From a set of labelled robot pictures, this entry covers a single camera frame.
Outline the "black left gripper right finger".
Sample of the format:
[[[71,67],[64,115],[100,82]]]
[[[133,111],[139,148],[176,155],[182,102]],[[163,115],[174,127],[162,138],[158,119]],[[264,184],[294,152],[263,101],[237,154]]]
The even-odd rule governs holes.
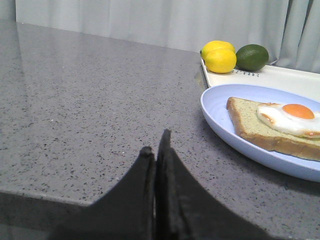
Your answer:
[[[156,239],[267,240],[269,235],[213,198],[184,166],[165,129],[155,177]]]

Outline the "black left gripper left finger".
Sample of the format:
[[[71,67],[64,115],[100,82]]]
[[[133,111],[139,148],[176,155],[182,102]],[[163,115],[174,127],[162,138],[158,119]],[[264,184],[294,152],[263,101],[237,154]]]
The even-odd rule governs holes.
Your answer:
[[[125,176],[102,198],[66,219],[53,240],[151,240],[156,161],[143,147]]]

